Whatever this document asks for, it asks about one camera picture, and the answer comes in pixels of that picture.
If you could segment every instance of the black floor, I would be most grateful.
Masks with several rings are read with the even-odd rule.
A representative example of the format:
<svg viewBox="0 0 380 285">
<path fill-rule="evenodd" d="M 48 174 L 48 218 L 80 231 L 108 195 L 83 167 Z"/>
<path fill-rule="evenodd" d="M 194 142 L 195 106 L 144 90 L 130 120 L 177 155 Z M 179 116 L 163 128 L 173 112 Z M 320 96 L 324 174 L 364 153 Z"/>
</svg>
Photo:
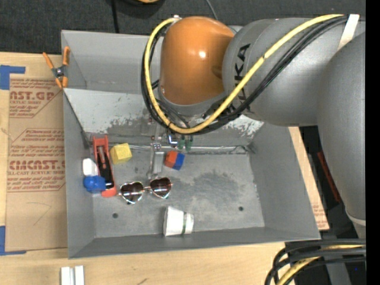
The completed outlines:
<svg viewBox="0 0 380 285">
<path fill-rule="evenodd" d="M 366 0 L 210 0 L 220 21 L 245 25 L 273 17 L 330 13 L 366 14 Z M 118 0 L 122 33 L 149 34 L 159 22 L 179 14 L 207 15 L 204 0 L 162 0 L 135 6 Z M 61 52 L 60 32 L 113 32 L 109 0 L 0 0 L 0 51 Z"/>
</svg>

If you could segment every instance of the wooden table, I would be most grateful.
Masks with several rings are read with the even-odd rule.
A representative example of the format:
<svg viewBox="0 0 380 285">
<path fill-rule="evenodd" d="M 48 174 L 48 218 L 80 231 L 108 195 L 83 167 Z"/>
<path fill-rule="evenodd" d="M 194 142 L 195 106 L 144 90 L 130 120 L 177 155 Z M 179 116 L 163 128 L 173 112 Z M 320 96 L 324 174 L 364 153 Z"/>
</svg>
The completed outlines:
<svg viewBox="0 0 380 285">
<path fill-rule="evenodd" d="M 32 54 L 1 53 L 0 64 L 13 65 L 36 59 L 30 73 L 48 71 Z M 53 63 L 59 64 L 60 56 Z M 0 226 L 5 223 L 7 128 L 9 91 L 0 90 Z M 290 129 L 306 189 L 320 229 L 326 227 L 321 199 L 298 128 Z M 59 284 L 63 266 L 85 266 L 85 283 L 92 284 L 263 284 L 276 253 L 284 243 L 213 249 L 67 259 L 67 249 L 28 251 L 24 255 L 0 256 L 0 283 Z"/>
</svg>

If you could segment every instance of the blue tape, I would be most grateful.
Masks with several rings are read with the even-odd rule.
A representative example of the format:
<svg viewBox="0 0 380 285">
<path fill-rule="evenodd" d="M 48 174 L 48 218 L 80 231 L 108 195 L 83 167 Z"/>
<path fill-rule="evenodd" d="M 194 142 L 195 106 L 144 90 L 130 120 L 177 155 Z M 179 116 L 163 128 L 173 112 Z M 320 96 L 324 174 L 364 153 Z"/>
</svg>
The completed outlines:
<svg viewBox="0 0 380 285">
<path fill-rule="evenodd" d="M 26 251 L 5 252 L 5 226 L 0 226 L 0 256 L 11 254 L 24 254 Z"/>
<path fill-rule="evenodd" d="M 10 89 L 10 74 L 25 74 L 25 67 L 0 65 L 0 90 Z"/>
</svg>

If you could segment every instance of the orange clamp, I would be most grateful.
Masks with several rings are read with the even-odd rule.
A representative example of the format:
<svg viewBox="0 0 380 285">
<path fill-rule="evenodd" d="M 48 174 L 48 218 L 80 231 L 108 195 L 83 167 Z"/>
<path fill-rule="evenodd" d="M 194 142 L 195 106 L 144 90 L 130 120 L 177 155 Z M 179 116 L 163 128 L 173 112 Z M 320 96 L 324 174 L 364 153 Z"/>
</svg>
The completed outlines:
<svg viewBox="0 0 380 285">
<path fill-rule="evenodd" d="M 65 70 L 65 67 L 68 67 L 70 63 L 70 58 L 69 58 L 70 52 L 71 52 L 70 48 L 68 46 L 65 46 L 64 55 L 62 59 L 62 66 L 59 68 L 54 67 L 53 62 L 51 61 L 50 57 L 45 52 L 42 53 L 48 67 L 52 70 L 55 76 L 55 82 L 57 83 L 59 88 L 65 88 L 68 85 L 68 79 L 65 76 L 64 70 Z"/>
</svg>

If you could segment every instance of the heart-shaped sunglasses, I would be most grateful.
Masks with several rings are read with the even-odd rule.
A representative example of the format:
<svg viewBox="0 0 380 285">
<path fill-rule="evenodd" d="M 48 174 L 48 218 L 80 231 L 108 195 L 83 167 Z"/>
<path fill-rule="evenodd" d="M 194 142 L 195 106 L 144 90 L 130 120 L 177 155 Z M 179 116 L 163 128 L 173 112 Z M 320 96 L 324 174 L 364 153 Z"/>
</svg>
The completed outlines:
<svg viewBox="0 0 380 285">
<path fill-rule="evenodd" d="M 153 179 L 146 187 L 141 182 L 124 183 L 120 187 L 119 195 L 125 199 L 128 205 L 136 204 L 143 197 L 145 191 L 149 191 L 159 198 L 167 198 L 172 185 L 169 178 Z"/>
</svg>

